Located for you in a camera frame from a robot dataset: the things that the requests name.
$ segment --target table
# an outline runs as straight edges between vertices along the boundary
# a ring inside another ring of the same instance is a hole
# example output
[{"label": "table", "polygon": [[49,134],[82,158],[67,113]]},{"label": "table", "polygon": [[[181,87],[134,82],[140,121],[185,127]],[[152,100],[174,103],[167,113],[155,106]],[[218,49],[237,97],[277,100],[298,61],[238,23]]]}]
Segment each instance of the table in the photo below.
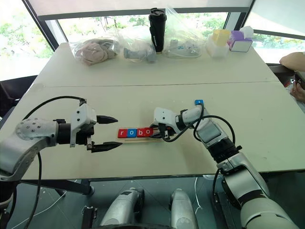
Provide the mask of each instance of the table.
[{"label": "table", "polygon": [[206,51],[195,59],[170,59],[158,55],[156,63],[134,63],[117,57],[87,66],[76,61],[62,43],[34,83],[46,87],[172,85],[278,81],[251,47],[249,52],[229,52],[212,59]]},{"label": "table", "polygon": [[[179,112],[192,108],[194,99],[204,99],[210,114],[231,123],[236,145],[243,146],[242,151],[259,172],[305,168],[304,114],[279,82],[64,87],[64,90],[45,87],[39,91],[33,87],[4,125],[0,140],[37,104],[63,94],[86,98],[98,115],[119,120],[95,125],[92,139],[97,144],[116,140],[119,127],[149,126],[155,107]],[[63,99],[45,105],[35,115],[69,121],[77,106],[77,101]],[[218,123],[230,136],[228,128],[221,121]],[[196,142],[191,130],[173,143],[126,144],[100,153],[90,153],[85,146],[59,145],[44,149],[41,156],[43,179],[213,174],[216,170],[209,152]],[[37,179],[37,172],[35,160],[23,179]]]},{"label": "table", "polygon": [[[226,59],[211,59],[204,52],[191,60],[158,56],[158,62],[151,64],[118,57],[86,66],[74,60],[67,44],[61,44],[7,120],[0,140],[32,108],[60,95],[84,97],[98,115],[119,120],[95,126],[92,139],[97,144],[117,140],[119,127],[149,126],[158,106],[178,113],[192,108],[195,99],[204,99],[210,114],[232,124],[236,145],[243,146],[259,172],[305,168],[304,114],[253,48],[249,53],[230,52]],[[77,106],[75,101],[55,101],[35,115],[69,121]],[[86,194],[89,186],[74,187],[77,184],[67,184],[66,179],[192,176],[216,171],[215,162],[194,140],[192,131],[173,143],[126,144],[93,154],[84,146],[60,145],[44,149],[41,156],[45,186],[65,186],[65,190]],[[35,183],[37,176],[35,159],[23,180]]]}]

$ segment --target plastic bag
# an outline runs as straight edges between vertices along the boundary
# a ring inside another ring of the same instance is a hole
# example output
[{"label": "plastic bag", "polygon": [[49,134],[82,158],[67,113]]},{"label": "plastic bag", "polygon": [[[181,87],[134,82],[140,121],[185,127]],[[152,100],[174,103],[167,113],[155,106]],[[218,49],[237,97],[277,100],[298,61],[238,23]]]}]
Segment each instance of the plastic bag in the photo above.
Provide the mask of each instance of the plastic bag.
[{"label": "plastic bag", "polygon": [[118,41],[123,55],[133,62],[157,60],[149,27],[133,26],[118,31]]},{"label": "plastic bag", "polygon": [[200,31],[190,28],[174,9],[166,8],[165,13],[164,55],[174,58],[201,56],[203,36]]},{"label": "plastic bag", "polygon": [[117,41],[104,38],[69,43],[75,59],[80,60],[87,65],[114,58],[118,45]]}]

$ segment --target black thermos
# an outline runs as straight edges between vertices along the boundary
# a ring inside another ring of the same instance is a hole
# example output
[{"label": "black thermos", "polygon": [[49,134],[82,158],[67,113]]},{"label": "black thermos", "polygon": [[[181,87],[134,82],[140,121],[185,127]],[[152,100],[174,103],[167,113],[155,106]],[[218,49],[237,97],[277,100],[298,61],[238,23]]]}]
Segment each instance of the black thermos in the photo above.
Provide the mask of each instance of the black thermos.
[{"label": "black thermos", "polygon": [[164,33],[166,15],[163,10],[152,8],[149,15],[149,22],[151,24],[149,30],[152,35],[152,42],[156,49],[156,53],[161,53],[164,46]]}]

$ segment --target window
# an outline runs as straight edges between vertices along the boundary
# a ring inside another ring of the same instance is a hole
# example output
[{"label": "window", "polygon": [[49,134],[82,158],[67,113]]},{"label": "window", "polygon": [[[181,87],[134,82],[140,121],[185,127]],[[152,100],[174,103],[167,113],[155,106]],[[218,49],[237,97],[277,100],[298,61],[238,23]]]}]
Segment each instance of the window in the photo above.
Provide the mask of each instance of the window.
[{"label": "window", "polygon": [[66,18],[82,18],[103,16],[145,14],[148,9],[168,6],[177,9],[179,13],[192,12],[247,12],[252,0],[28,0],[38,18],[55,20]]},{"label": "window", "polygon": [[245,25],[255,30],[305,36],[304,0],[256,0]]},{"label": "window", "polygon": [[[213,30],[223,28],[228,13],[181,13],[180,15],[188,25],[202,31],[203,36],[207,38]],[[59,23],[70,42],[102,37],[111,28],[149,26],[148,15],[61,19]]]},{"label": "window", "polygon": [[283,56],[305,51],[305,41],[264,34],[254,34],[252,46],[265,63],[279,63]]},{"label": "window", "polygon": [[0,4],[0,81],[39,74],[53,50],[21,0]]},{"label": "window", "polygon": [[304,7],[304,0],[255,1],[245,26],[256,32],[253,46],[265,62],[279,63],[289,53],[305,51]]}]

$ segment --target blue letter block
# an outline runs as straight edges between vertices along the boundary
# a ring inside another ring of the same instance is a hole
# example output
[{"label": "blue letter block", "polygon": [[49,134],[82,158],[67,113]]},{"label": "blue letter block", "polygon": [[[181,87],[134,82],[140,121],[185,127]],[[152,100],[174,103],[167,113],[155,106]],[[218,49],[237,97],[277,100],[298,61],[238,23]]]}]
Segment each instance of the blue letter block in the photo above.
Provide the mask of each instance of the blue letter block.
[{"label": "blue letter block", "polygon": [[195,100],[195,105],[199,105],[199,104],[203,104],[203,100],[202,99],[196,99]]},{"label": "blue letter block", "polygon": [[128,129],[127,137],[137,137],[137,129]]}]

